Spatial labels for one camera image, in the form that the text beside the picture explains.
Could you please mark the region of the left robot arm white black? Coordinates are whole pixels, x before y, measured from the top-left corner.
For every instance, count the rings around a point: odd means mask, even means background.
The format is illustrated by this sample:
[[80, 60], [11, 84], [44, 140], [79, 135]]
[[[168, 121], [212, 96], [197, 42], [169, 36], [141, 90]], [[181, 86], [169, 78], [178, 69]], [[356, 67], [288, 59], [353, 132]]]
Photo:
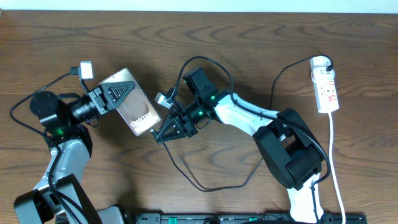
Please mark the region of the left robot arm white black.
[[56, 95], [46, 87], [30, 94], [30, 110], [40, 119], [39, 131], [51, 160], [37, 185], [14, 201], [20, 223], [135, 223], [120, 205], [97, 210], [80, 182], [91, 158], [93, 142], [86, 127], [91, 120], [114, 110], [136, 87], [132, 81], [100, 84], [85, 95]]

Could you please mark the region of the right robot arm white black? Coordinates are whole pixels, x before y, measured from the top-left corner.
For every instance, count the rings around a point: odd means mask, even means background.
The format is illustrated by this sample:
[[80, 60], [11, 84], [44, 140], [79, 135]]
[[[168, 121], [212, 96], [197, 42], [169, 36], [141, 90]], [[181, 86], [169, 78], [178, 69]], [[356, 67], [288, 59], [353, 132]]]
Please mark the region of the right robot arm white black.
[[288, 190], [290, 216], [296, 222], [320, 223], [317, 184], [321, 181], [324, 150], [302, 117], [293, 109], [282, 112], [262, 109], [242, 100], [231, 90], [219, 89], [198, 67], [183, 76], [194, 96], [187, 106], [175, 100], [177, 90], [158, 93], [155, 100], [169, 111], [158, 131], [159, 144], [192, 137], [204, 119], [232, 125], [253, 137], [274, 178]]

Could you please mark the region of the Galaxy smartphone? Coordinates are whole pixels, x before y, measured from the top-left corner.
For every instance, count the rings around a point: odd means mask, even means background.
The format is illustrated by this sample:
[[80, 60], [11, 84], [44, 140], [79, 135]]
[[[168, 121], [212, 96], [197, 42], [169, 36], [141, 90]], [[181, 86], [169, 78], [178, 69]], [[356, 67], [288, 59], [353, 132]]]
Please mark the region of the Galaxy smartphone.
[[123, 120], [129, 125], [131, 131], [140, 136], [150, 130], [155, 124], [161, 121], [152, 103], [138, 85], [131, 72], [124, 68], [100, 82], [100, 86], [105, 83], [117, 83], [133, 81], [136, 84], [124, 101], [116, 108]]

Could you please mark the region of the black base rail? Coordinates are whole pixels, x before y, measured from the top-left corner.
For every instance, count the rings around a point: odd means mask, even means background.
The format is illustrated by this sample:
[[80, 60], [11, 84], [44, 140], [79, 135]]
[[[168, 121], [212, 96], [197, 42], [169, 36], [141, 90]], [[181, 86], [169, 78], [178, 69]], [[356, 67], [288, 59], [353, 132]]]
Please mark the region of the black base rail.
[[239, 224], [239, 223], [296, 223], [288, 213], [247, 214], [177, 214], [135, 213], [131, 214], [118, 204], [98, 211], [103, 223], [131, 224]]

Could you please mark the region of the white power strip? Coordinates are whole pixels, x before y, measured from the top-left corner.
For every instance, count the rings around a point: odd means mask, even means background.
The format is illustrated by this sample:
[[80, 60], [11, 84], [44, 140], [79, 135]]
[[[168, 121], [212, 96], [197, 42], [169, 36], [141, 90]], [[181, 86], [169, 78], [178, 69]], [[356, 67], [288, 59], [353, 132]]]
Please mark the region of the white power strip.
[[332, 113], [339, 109], [332, 61], [326, 56], [310, 59], [311, 79], [319, 113]]

